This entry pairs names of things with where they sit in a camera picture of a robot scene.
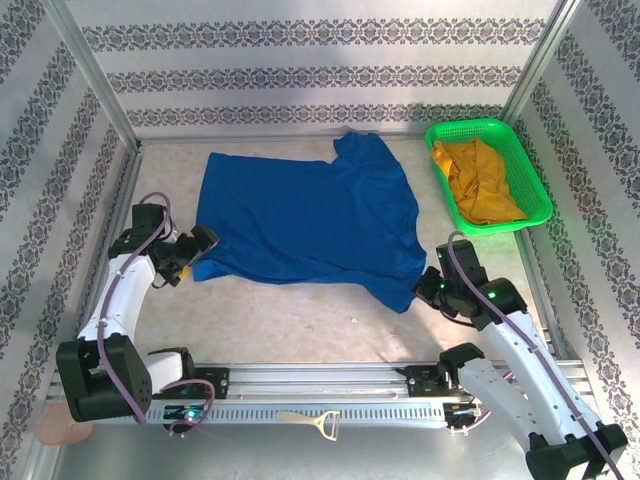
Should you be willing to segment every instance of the patterned wallpaper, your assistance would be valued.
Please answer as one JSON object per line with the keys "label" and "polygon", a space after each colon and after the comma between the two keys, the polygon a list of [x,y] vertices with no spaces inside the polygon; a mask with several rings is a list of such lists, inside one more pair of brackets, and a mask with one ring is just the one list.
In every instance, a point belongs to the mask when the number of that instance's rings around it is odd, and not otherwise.
{"label": "patterned wallpaper", "polygon": [[554,203],[530,229],[565,340],[640,476],[640,15],[638,0],[584,2],[517,132]]}
{"label": "patterned wallpaper", "polygon": [[38,0],[0,4],[0,479],[33,441],[53,353],[87,308],[125,148]]}
{"label": "patterned wallpaper", "polygon": [[137,134],[166,138],[497,116],[555,0],[134,3],[69,1]]}

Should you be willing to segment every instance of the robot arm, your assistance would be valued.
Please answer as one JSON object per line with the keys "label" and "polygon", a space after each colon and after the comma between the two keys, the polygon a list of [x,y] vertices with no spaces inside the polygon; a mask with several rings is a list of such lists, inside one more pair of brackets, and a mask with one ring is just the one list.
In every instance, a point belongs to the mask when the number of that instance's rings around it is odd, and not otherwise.
{"label": "robot arm", "polygon": [[[524,450],[534,479],[594,478],[606,464],[589,434],[594,432],[607,454],[617,461],[627,445],[622,429],[615,424],[604,425],[571,387],[513,284],[502,278],[489,281],[469,241],[453,242],[452,246],[469,280],[503,315],[487,308],[470,290],[455,268],[447,245],[437,249],[442,274],[429,267],[414,293],[448,317],[460,314],[469,318],[503,355],[526,397],[470,343],[440,355],[442,375],[479,398],[505,424]],[[577,415],[560,389],[571,398]]]}
{"label": "robot arm", "polygon": [[[164,207],[140,204],[133,207],[132,228],[109,249],[109,276],[100,300],[87,325],[76,340],[60,345],[56,363],[71,414],[76,421],[131,415],[131,409],[107,372],[99,368],[98,326],[104,320],[104,346],[109,363],[137,405],[146,412],[152,395],[168,384],[193,378],[195,367],[184,348],[151,352],[142,360],[134,346],[134,333],[142,301],[156,274],[165,284],[176,286],[185,268],[214,247],[217,236],[208,228],[196,226],[192,235],[176,236],[172,222],[165,233],[139,255],[131,256],[164,221]],[[125,262],[129,266],[121,272]],[[101,318],[107,291],[121,275],[109,305],[106,320]]]}

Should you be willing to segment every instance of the yellow towel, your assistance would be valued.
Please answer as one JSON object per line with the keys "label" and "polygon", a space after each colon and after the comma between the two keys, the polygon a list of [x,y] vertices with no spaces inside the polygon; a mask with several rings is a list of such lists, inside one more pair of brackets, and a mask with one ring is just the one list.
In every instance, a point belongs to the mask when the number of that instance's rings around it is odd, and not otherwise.
{"label": "yellow towel", "polygon": [[468,222],[495,225],[528,218],[509,194],[504,159],[479,138],[469,143],[435,142],[432,155]]}

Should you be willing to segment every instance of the beige floor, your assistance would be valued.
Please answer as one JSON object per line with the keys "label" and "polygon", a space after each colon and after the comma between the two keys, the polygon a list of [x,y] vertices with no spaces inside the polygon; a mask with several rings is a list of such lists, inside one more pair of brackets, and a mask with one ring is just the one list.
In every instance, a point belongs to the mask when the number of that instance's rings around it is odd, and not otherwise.
{"label": "beige floor", "polygon": [[[434,249],[454,229],[423,141],[387,142],[418,199],[418,237],[430,264]],[[134,202],[160,190],[169,195],[179,230],[195,222],[200,183],[209,153],[326,160],[330,141],[149,145]],[[490,277],[509,278],[537,321],[512,234],[473,240]],[[236,277],[203,283],[190,278],[178,288],[150,289],[135,342],[142,352],[187,346],[196,362],[348,362],[436,360],[441,350],[471,341],[487,357],[500,356],[480,334],[444,320],[414,300],[398,315],[356,285],[262,285]]]}

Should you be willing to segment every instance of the green plastic tray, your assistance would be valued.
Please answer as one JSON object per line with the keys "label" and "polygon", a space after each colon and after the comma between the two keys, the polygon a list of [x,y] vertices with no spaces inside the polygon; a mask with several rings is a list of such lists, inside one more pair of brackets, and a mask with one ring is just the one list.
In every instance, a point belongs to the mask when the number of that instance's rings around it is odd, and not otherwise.
{"label": "green plastic tray", "polygon": [[528,215],[529,219],[485,226],[467,222],[458,211],[447,178],[438,165],[433,162],[456,227],[467,235],[486,235],[489,233],[514,232],[522,228],[540,225],[549,220],[553,213],[549,195],[547,195],[542,182],[540,182],[533,169],[529,157],[527,157],[522,145],[520,145],[518,137],[506,123],[490,118],[440,123],[427,131],[426,141],[429,152],[431,152],[433,144],[437,140],[444,144],[463,143],[469,142],[476,137],[493,147],[504,158],[507,183],[511,190],[511,196],[518,204],[518,207]]}

